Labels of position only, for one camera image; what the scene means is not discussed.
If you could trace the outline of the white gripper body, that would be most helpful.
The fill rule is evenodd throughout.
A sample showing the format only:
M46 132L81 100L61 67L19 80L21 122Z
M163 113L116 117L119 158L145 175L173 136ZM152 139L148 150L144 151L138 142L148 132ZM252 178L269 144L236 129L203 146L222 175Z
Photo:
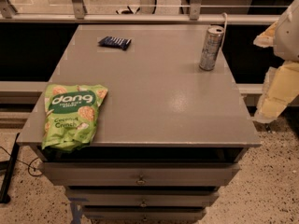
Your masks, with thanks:
M293 0L278 19L274 53L285 61L299 61L299 0Z

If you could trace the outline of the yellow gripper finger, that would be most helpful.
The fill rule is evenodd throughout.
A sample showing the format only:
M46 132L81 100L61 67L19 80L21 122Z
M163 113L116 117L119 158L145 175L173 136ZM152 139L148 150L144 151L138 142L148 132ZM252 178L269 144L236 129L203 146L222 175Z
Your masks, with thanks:
M257 35L253 41L253 44L261 48L273 47L277 24L278 23L275 21L265 31Z
M253 119L263 124L276 120L298 95L299 63L286 61L279 68L270 67Z

